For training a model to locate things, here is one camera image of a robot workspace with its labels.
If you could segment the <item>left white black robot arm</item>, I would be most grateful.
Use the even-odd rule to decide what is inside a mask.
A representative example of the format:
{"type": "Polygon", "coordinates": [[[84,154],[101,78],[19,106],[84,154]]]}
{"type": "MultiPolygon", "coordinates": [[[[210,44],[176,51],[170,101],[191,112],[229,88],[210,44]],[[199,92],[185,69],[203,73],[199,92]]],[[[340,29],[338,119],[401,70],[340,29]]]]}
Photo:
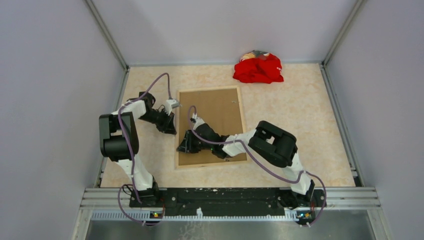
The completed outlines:
{"type": "Polygon", "coordinates": [[[134,206],[154,207],[160,202],[161,194],[152,174],[145,168],[140,156],[140,143],[136,120],[156,126],[164,134],[175,135],[173,109],[180,103],[169,98],[154,109],[156,98],[142,91],[138,98],[130,98],[118,110],[99,117],[99,148],[101,154],[123,169],[131,181],[131,196],[134,206]]]}

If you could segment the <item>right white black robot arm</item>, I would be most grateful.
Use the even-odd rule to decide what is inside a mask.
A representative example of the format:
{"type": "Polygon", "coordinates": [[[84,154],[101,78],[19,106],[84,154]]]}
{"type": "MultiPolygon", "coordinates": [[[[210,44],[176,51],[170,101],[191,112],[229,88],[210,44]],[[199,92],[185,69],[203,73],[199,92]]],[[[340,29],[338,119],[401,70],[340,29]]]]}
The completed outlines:
{"type": "Polygon", "coordinates": [[[267,121],[262,120],[255,129],[235,135],[220,135],[207,123],[195,121],[194,126],[185,132],[176,151],[197,154],[202,150],[210,150],[219,159],[240,154],[258,155],[282,169],[285,175],[282,181],[290,184],[289,193],[281,199],[287,208],[313,208],[324,200],[323,196],[314,194],[315,183],[300,162],[296,137],[267,121]]]}

